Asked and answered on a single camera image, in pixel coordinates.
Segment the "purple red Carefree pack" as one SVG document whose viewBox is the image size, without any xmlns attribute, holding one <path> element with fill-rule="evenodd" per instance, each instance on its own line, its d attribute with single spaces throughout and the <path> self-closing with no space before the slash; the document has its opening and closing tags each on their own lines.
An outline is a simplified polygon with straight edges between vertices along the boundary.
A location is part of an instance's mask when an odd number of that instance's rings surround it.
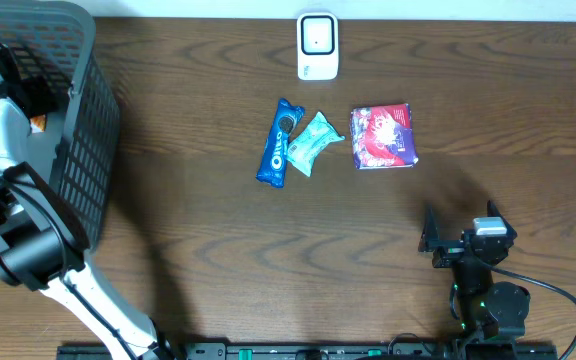
<svg viewBox="0 0 576 360">
<path fill-rule="evenodd" d="M 352 153 L 359 170 L 408 168 L 419 157 L 407 103 L 355 108 L 350 116 Z"/>
</svg>

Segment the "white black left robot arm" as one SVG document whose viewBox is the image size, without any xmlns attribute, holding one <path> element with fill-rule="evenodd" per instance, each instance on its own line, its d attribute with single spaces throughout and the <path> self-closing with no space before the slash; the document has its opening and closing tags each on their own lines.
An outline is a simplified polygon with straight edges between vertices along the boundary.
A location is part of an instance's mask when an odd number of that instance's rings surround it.
<svg viewBox="0 0 576 360">
<path fill-rule="evenodd" d="M 114 359 L 165 359 L 154 322 L 95 266 L 83 226 L 32 166 L 31 152 L 57 110 L 45 79 L 23 77 L 0 42 L 0 279 L 64 306 Z"/>
</svg>

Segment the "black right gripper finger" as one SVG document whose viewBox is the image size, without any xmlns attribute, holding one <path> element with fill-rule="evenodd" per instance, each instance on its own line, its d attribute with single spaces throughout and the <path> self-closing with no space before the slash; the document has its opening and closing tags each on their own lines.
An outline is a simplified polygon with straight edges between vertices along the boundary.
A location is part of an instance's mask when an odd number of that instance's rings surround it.
<svg viewBox="0 0 576 360">
<path fill-rule="evenodd" d="M 487 201 L 487 216 L 502 218 L 502 215 L 492 200 Z"/>
<path fill-rule="evenodd" d="M 440 244 L 440 236 L 437 227 L 437 222 L 431 206 L 425 209 L 424 225 L 420 237 L 418 251 L 419 252 L 434 252 Z"/>
</svg>

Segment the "blue Oreo packet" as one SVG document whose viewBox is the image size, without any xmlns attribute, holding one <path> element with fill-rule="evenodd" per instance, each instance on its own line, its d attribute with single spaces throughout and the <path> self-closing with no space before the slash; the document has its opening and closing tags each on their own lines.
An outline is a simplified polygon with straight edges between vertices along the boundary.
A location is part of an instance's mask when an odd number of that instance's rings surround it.
<svg viewBox="0 0 576 360">
<path fill-rule="evenodd" d="M 256 179 L 274 188 L 283 188 L 287 165 L 288 142 L 305 114 L 301 106 L 280 98 L 269 130 Z"/>
</svg>

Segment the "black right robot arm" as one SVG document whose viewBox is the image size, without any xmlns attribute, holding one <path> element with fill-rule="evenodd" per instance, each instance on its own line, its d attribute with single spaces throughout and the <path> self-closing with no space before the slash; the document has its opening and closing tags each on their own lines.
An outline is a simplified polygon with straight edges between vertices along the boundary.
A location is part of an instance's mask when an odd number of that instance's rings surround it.
<svg viewBox="0 0 576 360">
<path fill-rule="evenodd" d="M 530 293 L 511 282 L 496 282 L 492 272 L 507 258 L 517 232 L 493 202 L 457 240 L 440 238 L 431 208 L 425 213 L 418 250 L 433 255 L 432 266 L 449 268 L 458 317 L 464 332 L 481 340 L 514 340 L 525 335 Z"/>
</svg>

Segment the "orange small carton box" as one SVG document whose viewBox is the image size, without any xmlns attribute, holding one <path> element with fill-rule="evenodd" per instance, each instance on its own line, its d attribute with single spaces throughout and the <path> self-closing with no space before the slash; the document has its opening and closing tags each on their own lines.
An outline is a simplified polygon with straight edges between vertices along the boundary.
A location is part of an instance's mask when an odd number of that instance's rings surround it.
<svg viewBox="0 0 576 360">
<path fill-rule="evenodd" d="M 37 115 L 30 119 L 31 133 L 43 133 L 47 128 L 47 115 Z"/>
</svg>

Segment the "mint green snack packet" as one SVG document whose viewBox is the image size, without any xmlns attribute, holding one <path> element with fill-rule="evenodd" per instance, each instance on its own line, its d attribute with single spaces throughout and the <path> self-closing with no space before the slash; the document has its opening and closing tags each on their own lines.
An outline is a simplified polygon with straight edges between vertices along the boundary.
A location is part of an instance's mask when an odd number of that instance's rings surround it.
<svg viewBox="0 0 576 360">
<path fill-rule="evenodd" d="M 317 156 L 331 143 L 345 140 L 318 112 L 306 128 L 288 145 L 288 161 L 305 176 L 310 177 Z"/>
</svg>

